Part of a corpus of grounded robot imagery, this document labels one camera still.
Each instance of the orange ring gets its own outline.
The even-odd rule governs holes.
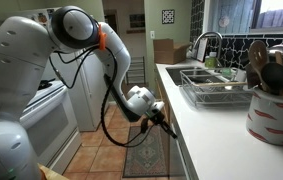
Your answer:
[[[99,24],[99,49],[105,50],[105,38],[107,37],[107,34],[102,32],[101,24]]]

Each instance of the dish rack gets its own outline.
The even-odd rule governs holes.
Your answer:
[[[186,97],[196,107],[248,106],[253,91],[247,89],[247,83],[228,80],[221,73],[214,73],[215,70],[222,71],[220,68],[181,70],[181,87]]]

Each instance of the doorway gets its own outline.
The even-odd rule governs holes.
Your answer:
[[[105,10],[104,19],[107,24],[120,36],[117,23],[117,10]]]

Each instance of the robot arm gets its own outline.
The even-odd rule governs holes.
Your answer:
[[[10,17],[0,27],[0,179],[40,179],[33,149],[26,131],[18,123],[19,119],[37,92],[51,53],[71,53],[98,46],[100,28],[107,35],[105,46],[112,53],[105,50],[94,52],[104,64],[105,81],[123,114],[131,122],[146,114],[154,124],[160,124],[167,133],[176,137],[160,112],[163,102],[155,102],[150,91],[133,87],[128,100],[123,95],[121,82],[130,66],[130,55],[107,24],[98,24],[83,10],[73,6],[57,10],[48,31],[30,19]],[[115,62],[117,73],[112,82]]]
[[[102,41],[100,32],[106,35],[105,42],[100,42]],[[128,93],[129,99],[126,99],[122,93],[121,83],[130,66],[131,58],[121,39],[108,24],[98,24],[83,10],[68,6],[54,12],[49,35],[63,52],[73,52],[104,43],[105,47],[112,51],[112,54],[117,59],[116,78],[113,82],[111,93],[126,119],[130,122],[135,122],[145,114],[155,124],[160,124],[169,134],[172,133],[163,120],[163,114],[160,112],[164,103],[162,101],[156,102],[154,95],[148,89],[144,87],[139,88],[138,86],[133,87]],[[113,59],[113,56],[107,50],[97,49],[94,52],[104,64],[104,79],[109,86],[113,78],[116,60]]]

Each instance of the black cable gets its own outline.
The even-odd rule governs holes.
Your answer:
[[[127,144],[130,144],[133,140],[135,140],[140,134],[141,134],[141,131],[134,137],[132,138],[130,141],[126,142],[126,143],[121,143],[121,142],[118,142],[116,140],[114,140],[111,135],[109,134],[109,132],[107,131],[107,128],[105,126],[105,120],[104,120],[104,114],[105,114],[105,105],[106,105],[106,102],[107,102],[107,99],[109,97],[109,94],[110,94],[110,90],[111,88],[113,87],[113,83],[115,81],[115,78],[116,78],[116,75],[117,75],[117,69],[118,69],[118,63],[116,61],[116,58],[114,56],[114,54],[112,53],[112,51],[106,47],[106,49],[110,52],[111,56],[112,56],[112,59],[114,61],[114,71],[113,71],[113,75],[112,75],[112,79],[110,81],[110,84],[108,85],[108,89],[105,93],[105,96],[103,98],[103,102],[102,102],[102,106],[101,106],[101,125],[102,125],[102,129],[103,129],[103,132],[104,134],[107,136],[107,138],[115,145],[117,146],[122,146],[122,147],[126,147],[126,148],[131,148],[131,147],[136,147],[138,145],[140,145],[141,143],[143,143],[143,141],[145,141],[145,139],[148,137],[151,129],[153,128],[153,126],[151,126],[147,132],[147,134],[145,135],[145,137],[138,143],[138,144],[135,144],[135,145],[127,145]]]
[[[58,54],[58,56],[59,56],[59,58],[60,58],[60,60],[62,61],[63,64],[69,64],[69,63],[72,63],[72,62],[76,61],[77,59],[79,59],[81,56],[83,56],[83,54],[85,54],[88,51],[89,51],[89,49],[85,49],[79,56],[77,56],[77,57],[75,57],[75,58],[73,58],[69,61],[64,61],[62,56],[61,56],[61,54],[66,54],[66,53],[62,53],[60,51],[56,51],[56,53]]]
[[[49,57],[49,61],[50,61],[50,64],[51,64],[51,66],[52,66],[54,72],[56,73],[56,75],[58,76],[58,78],[62,81],[62,83],[63,83],[68,89],[72,89],[72,88],[74,87],[75,82],[76,82],[77,77],[78,77],[78,74],[79,74],[79,71],[80,71],[80,69],[81,69],[81,67],[82,67],[82,65],[83,65],[83,62],[86,60],[86,58],[87,58],[95,49],[98,49],[98,47],[99,47],[98,45],[95,45],[95,46],[92,46],[92,47],[90,47],[89,49],[87,49],[87,50],[85,51],[85,52],[88,52],[88,53],[87,53],[87,54],[84,56],[84,58],[81,60],[79,66],[78,66],[78,68],[77,68],[77,70],[76,70],[76,72],[75,72],[75,75],[74,75],[74,78],[73,78],[73,81],[72,81],[71,86],[69,86],[69,85],[65,82],[65,80],[63,79],[63,77],[62,77],[61,73],[59,72],[59,70],[56,69],[55,66],[53,65],[52,60],[51,60],[51,57]]]

